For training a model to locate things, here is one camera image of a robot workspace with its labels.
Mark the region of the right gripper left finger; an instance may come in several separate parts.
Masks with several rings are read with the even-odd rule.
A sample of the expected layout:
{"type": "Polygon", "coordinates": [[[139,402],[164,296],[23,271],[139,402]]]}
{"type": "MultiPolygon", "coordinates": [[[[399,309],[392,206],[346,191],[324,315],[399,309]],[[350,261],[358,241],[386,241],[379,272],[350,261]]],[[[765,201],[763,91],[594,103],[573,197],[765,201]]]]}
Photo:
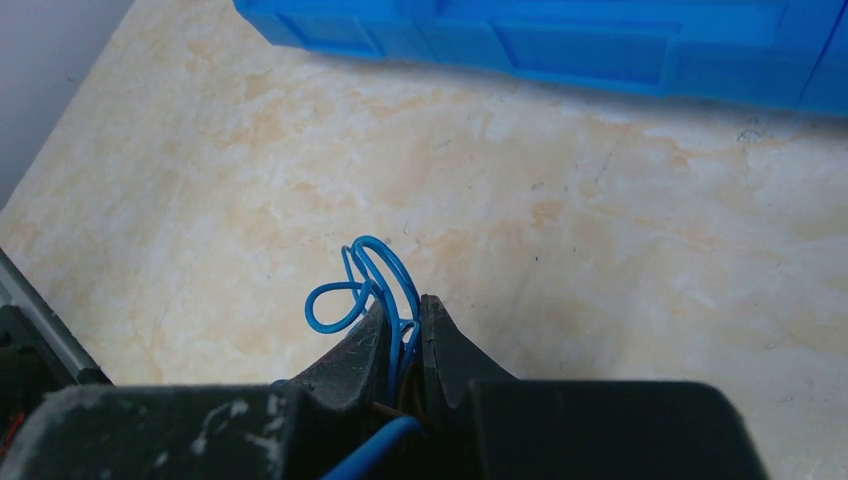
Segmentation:
{"type": "Polygon", "coordinates": [[[387,418],[391,328],[375,303],[342,340],[294,378],[271,387],[282,418],[274,479],[319,479],[370,439],[387,418]]]}

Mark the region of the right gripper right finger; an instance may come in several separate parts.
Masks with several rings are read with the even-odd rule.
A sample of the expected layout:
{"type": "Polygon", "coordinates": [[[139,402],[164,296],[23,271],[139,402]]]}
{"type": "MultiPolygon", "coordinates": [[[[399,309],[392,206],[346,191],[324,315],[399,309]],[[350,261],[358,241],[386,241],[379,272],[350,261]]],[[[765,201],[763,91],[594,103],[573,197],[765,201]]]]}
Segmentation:
{"type": "Polygon", "coordinates": [[[481,466],[470,385],[515,377],[459,330],[439,297],[421,297],[419,320],[430,428],[423,453],[426,477],[478,479],[481,466]]]}

